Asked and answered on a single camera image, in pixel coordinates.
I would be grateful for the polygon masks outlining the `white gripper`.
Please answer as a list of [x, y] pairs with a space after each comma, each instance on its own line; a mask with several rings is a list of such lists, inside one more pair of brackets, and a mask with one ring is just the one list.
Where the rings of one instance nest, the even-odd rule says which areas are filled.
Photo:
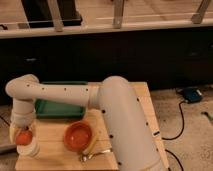
[[36, 136], [36, 122], [33, 122], [36, 118], [36, 112], [33, 100], [13, 100], [11, 124], [9, 127], [10, 142], [15, 142], [15, 137], [19, 131], [18, 127], [27, 127], [32, 134], [32, 137]]

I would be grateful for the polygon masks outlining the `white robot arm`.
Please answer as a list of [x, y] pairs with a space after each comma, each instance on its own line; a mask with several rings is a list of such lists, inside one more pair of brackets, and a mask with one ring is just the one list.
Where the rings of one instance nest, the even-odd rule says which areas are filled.
[[97, 86], [42, 84], [32, 74], [10, 80], [13, 99], [10, 137], [32, 125], [37, 99], [97, 109], [103, 114], [120, 171], [166, 171], [136, 91], [123, 77], [110, 76]]

